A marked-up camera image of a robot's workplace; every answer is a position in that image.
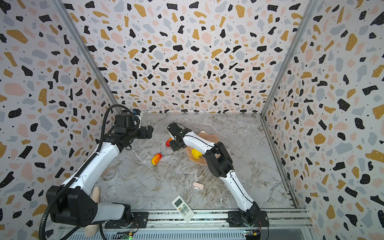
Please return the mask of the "red yellow mango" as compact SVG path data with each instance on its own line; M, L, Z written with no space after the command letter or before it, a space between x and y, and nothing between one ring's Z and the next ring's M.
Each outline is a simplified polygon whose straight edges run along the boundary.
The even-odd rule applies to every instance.
M163 155L161 153L157 153L151 160L151 163L156 166L160 160L163 158Z

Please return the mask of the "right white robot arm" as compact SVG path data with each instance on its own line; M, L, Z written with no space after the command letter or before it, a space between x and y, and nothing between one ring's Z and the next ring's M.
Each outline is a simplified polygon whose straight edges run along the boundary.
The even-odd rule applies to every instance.
M265 218L264 214L239 181L233 160L223 143L207 141L189 128L179 127L175 122L169 124L168 132L172 137L170 146L174 152L191 147L203 154L210 172L222 180L233 195L239 209L241 225L253 227L261 223Z

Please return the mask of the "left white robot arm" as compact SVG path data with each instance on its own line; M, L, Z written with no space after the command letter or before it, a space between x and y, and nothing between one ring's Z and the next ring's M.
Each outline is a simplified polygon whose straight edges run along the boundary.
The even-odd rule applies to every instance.
M98 149L89 159L60 186L52 186L47 191L49 202L47 217L54 223L87 227L105 222L115 222L127 227L133 222L130 205L100 204L91 198L95 183L119 153L130 147L135 139L150 139L153 127L139 127L135 130L108 132Z

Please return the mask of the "red strawberry fake fruit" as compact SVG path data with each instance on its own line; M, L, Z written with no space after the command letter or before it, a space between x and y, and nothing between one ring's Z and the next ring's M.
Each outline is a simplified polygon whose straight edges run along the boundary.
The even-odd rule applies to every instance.
M166 147L170 147L170 146L171 146L170 142L171 142L172 140L173 140L173 139L170 138L170 139L168 139L168 140L166 141Z

